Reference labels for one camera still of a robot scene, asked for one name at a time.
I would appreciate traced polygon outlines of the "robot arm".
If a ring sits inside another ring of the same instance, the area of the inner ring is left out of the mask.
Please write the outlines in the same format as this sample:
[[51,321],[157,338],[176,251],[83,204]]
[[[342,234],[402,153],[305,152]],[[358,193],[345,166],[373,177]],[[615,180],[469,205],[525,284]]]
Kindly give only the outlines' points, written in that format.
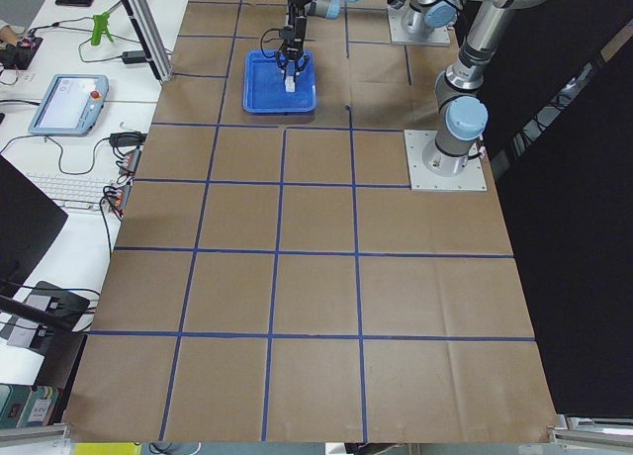
[[[308,7],[308,15],[325,19],[336,19],[340,13],[341,2],[358,2],[360,0],[312,0]],[[407,11],[401,18],[402,28],[410,34],[422,31],[435,31],[454,23],[461,10],[456,0],[387,0],[392,10],[399,10],[408,4]]]
[[[303,54],[293,51],[305,37],[307,16],[334,18],[337,16],[334,0],[287,0],[288,14],[282,55],[295,60]],[[348,3],[360,0],[345,0]],[[389,0],[397,6],[405,0]],[[476,98],[484,83],[484,70],[497,50],[497,45],[513,13],[534,7],[546,0],[469,0],[480,1],[482,6],[459,49],[455,62],[440,73],[435,82],[435,96],[440,127],[435,139],[423,150],[422,162],[429,171],[444,177],[453,177],[464,171],[473,158],[469,153],[479,139],[488,121],[486,106]]]

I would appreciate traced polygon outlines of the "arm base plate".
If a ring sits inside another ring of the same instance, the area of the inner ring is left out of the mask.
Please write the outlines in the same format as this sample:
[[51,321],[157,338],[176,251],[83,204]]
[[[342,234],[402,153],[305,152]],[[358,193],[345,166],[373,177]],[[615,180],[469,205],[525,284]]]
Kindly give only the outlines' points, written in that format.
[[483,160],[473,144],[462,157],[443,154],[437,131],[404,130],[407,169],[412,191],[486,192]]
[[388,8],[387,13],[393,45],[450,46],[448,25],[455,15],[435,22],[425,10],[417,12],[406,7],[400,10]]

